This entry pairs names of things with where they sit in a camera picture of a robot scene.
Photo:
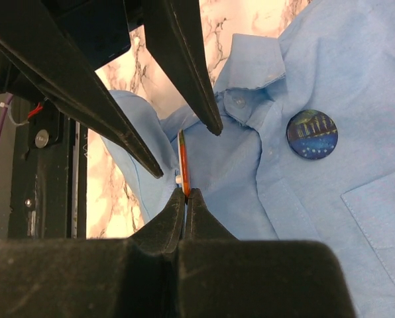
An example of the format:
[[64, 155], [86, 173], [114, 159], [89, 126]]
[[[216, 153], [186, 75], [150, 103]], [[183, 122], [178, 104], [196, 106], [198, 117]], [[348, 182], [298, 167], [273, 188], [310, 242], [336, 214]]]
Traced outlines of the light blue shirt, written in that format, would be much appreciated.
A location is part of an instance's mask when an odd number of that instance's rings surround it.
[[234, 34], [214, 93], [219, 136], [111, 92], [164, 173], [105, 141], [144, 220], [176, 188], [183, 132], [192, 186], [234, 236], [324, 242], [357, 316], [395, 317], [395, 1], [313, 1], [278, 38]]

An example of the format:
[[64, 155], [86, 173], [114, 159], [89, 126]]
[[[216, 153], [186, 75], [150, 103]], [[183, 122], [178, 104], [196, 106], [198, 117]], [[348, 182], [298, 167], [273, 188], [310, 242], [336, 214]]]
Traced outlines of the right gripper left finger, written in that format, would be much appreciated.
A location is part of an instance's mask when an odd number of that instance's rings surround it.
[[129, 238], [0, 240], [0, 317], [175, 317], [185, 197]]

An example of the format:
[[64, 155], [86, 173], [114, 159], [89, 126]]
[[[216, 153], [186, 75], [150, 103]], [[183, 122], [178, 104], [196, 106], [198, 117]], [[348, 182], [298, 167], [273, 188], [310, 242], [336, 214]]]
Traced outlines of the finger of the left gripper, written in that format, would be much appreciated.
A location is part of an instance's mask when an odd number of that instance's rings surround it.
[[162, 177], [144, 140], [41, 1], [0, 1], [0, 50], [61, 112]]
[[146, 48], [200, 121], [214, 135], [223, 123], [205, 60], [198, 1], [144, 1]]

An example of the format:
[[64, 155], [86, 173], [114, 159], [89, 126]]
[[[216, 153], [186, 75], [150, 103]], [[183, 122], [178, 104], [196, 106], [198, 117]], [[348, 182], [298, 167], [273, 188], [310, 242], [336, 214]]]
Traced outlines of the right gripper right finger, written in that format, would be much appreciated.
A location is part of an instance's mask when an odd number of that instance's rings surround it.
[[181, 317], [354, 317], [338, 259], [310, 240], [241, 241], [188, 199], [179, 243]]

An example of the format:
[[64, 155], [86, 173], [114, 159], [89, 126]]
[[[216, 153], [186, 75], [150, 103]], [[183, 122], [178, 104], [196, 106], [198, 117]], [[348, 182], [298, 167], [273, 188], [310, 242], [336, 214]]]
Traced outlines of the orange round brooch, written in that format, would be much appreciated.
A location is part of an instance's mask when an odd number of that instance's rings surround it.
[[188, 198], [191, 192], [191, 183], [188, 168], [186, 140], [184, 136], [184, 131], [182, 129], [178, 132], [177, 143], [180, 173], [176, 176], [176, 183], [181, 186], [184, 195], [186, 196], [186, 198]]

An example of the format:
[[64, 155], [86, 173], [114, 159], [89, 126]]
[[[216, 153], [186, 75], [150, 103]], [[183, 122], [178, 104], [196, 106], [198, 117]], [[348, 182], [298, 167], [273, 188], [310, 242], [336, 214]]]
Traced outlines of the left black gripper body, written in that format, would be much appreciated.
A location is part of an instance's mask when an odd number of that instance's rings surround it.
[[[129, 33], [143, 25], [141, 1], [43, 1], [94, 70], [131, 48]], [[0, 51], [0, 94], [40, 92]]]

